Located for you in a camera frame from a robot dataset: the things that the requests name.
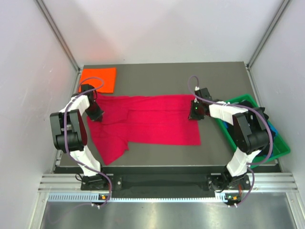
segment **green plastic tray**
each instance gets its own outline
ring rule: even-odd
[[[258,107],[256,101],[252,98],[251,95],[249,94],[244,94],[241,95],[239,97],[233,98],[233,99],[229,99],[226,102],[230,102],[230,103],[239,103],[243,100],[247,100],[249,101],[254,107]],[[235,144],[235,142],[233,141],[233,139],[231,138],[229,132],[227,131],[227,129],[224,126],[224,123],[221,119],[216,119],[216,122],[218,123],[221,131],[224,133],[225,137],[228,139],[229,144],[231,146],[231,148],[234,150],[237,149],[237,146]],[[274,142],[273,142],[273,152],[271,157],[267,160],[268,161],[272,161],[274,159],[277,159],[281,156],[284,156],[286,154],[290,153],[290,148],[287,145],[287,143],[283,140],[283,138],[280,136],[280,134],[278,134],[275,138],[274,138]],[[254,158],[253,162],[257,163],[260,162],[264,159],[264,156],[257,156],[256,158]]]

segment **orange square cloth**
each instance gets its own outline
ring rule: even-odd
[[[98,92],[113,93],[116,78],[116,68],[83,69],[80,82],[90,77],[98,77],[104,80],[104,86],[98,89]],[[90,79],[84,83],[88,83],[95,88],[101,85],[101,81],[98,79]]]

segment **pink cloth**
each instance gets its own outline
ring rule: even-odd
[[[92,140],[106,165],[128,150],[128,142],[198,146],[197,121],[188,120],[192,95],[104,96],[96,102],[102,122],[89,118]]]

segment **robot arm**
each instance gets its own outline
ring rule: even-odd
[[[201,98],[212,100],[207,88],[195,88],[195,94]],[[269,144],[266,128],[256,114],[247,109],[226,106],[227,103],[217,101],[219,104],[208,104],[197,99],[192,101],[189,119],[201,120],[204,116],[219,118],[234,127],[234,137],[237,149],[231,161],[225,166],[222,173],[222,182],[228,187],[236,184],[245,177],[248,163]],[[255,110],[263,117],[260,108]]]
[[[91,85],[85,84],[81,86],[81,91],[87,91],[92,88]],[[93,92],[75,99],[76,96],[77,94],[73,95],[69,101],[69,103],[72,102],[72,105],[69,107],[67,113],[67,139],[70,155],[76,161],[84,163],[94,170],[101,171],[100,163],[93,157],[91,151],[87,147],[87,133],[81,116],[86,112],[91,120],[101,121],[103,111],[95,102]],[[59,112],[50,115],[54,145],[64,153],[66,153],[66,149],[64,142],[63,116],[66,107],[61,109]],[[97,175],[96,172],[85,168],[83,165],[79,164],[79,166],[82,168],[85,177],[93,177]]]

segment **white enclosure wall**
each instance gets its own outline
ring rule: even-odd
[[[76,73],[34,1],[5,1],[0,21],[0,227],[24,229],[54,161],[49,115]]]
[[[282,0],[45,0],[79,65],[248,62]]]
[[[293,0],[252,68],[263,105],[291,147],[281,158],[305,201],[305,1]]]

